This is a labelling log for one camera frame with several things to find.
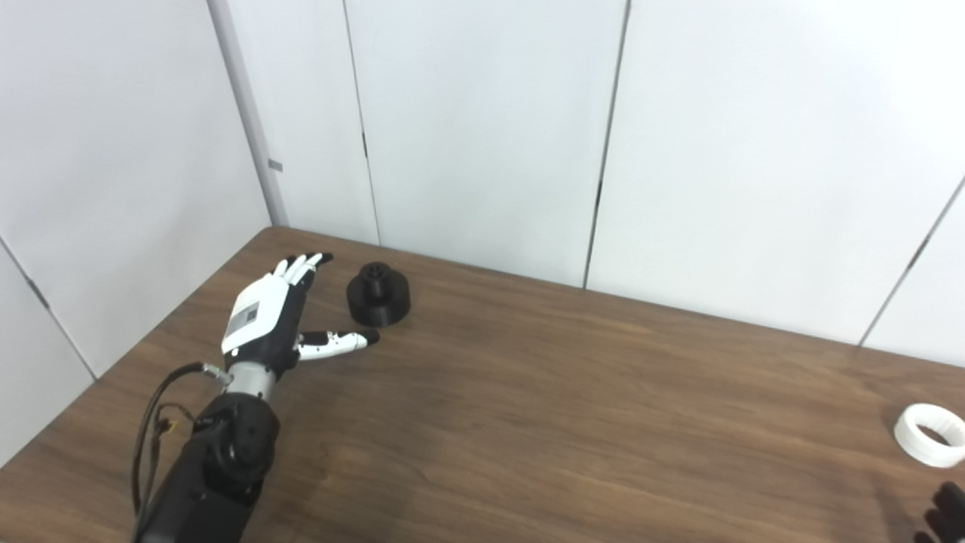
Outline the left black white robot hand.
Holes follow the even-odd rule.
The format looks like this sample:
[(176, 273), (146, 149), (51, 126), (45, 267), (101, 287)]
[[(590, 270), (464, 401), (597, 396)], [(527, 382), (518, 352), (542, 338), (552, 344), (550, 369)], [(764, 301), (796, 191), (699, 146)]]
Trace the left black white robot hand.
[(333, 258), (325, 252), (290, 256), (238, 294), (221, 343), (226, 370), (251, 362), (280, 377), (300, 361), (324, 360), (379, 343), (380, 333), (374, 329), (301, 329), (318, 268)]

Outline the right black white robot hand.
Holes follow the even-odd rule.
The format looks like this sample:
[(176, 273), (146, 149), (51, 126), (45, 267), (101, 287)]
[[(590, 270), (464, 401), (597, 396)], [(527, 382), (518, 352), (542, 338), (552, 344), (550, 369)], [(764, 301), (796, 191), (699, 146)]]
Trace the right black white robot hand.
[(942, 484), (924, 513), (927, 532), (916, 532), (913, 542), (964, 542), (964, 492), (954, 482)]

